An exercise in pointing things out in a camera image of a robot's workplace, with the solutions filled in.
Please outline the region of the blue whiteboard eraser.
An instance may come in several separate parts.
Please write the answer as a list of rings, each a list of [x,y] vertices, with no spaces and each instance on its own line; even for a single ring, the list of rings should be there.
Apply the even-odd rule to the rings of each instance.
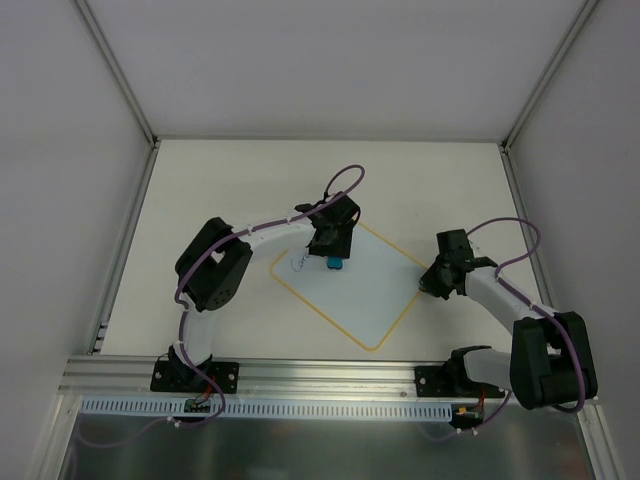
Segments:
[[[328,257],[326,265],[329,270],[342,270],[344,267],[344,260],[340,257]]]

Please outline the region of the yellow framed whiteboard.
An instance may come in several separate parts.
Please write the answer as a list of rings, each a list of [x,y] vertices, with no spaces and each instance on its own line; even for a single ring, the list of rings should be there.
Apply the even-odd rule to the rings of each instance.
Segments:
[[[366,225],[353,232],[340,269],[304,249],[283,252],[270,274],[290,293],[368,352],[386,341],[418,297],[426,266]]]

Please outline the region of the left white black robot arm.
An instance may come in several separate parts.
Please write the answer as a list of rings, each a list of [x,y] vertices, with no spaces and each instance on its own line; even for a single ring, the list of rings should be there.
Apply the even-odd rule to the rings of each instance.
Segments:
[[[358,214],[333,218],[315,213],[244,228],[234,228],[219,217],[207,221],[175,265],[174,302],[182,308],[173,344],[179,359],[173,370],[175,381],[187,391],[207,382],[212,317],[238,292],[251,262],[292,248],[310,256],[347,259],[358,220]]]

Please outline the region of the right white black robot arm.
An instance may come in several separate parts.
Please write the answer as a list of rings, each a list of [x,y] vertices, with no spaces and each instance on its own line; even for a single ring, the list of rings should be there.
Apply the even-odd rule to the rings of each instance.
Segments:
[[[483,307],[511,335],[508,352],[488,345],[455,349],[431,381],[459,396],[486,384],[511,392],[527,410],[577,413],[598,383],[584,319],[530,299],[487,257],[439,255],[419,280],[420,290],[447,300],[464,296]]]

